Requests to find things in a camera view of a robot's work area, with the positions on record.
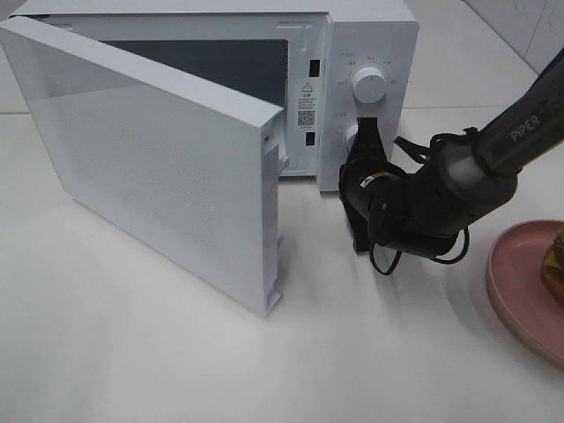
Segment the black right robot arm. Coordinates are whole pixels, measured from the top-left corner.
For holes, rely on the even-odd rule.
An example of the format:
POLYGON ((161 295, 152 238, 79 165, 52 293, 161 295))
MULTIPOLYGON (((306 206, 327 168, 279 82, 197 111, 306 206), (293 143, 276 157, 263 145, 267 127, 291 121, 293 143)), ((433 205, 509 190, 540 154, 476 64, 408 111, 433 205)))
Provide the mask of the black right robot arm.
POLYGON ((353 248, 375 246, 443 260, 469 226, 507 203, 524 166, 563 140, 563 55, 482 130, 439 133, 428 146, 397 137, 419 169, 390 163, 374 118, 360 118, 338 192, 353 248))

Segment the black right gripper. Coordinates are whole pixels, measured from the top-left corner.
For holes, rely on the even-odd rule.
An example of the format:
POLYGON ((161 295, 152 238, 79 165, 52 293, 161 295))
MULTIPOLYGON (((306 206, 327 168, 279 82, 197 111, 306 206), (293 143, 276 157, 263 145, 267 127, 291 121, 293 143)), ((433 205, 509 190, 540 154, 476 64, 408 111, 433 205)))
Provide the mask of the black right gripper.
POLYGON ((390 241, 406 172, 387 161, 376 117, 359 117, 357 126, 353 149, 339 169, 338 193, 353 249, 368 252, 390 241))

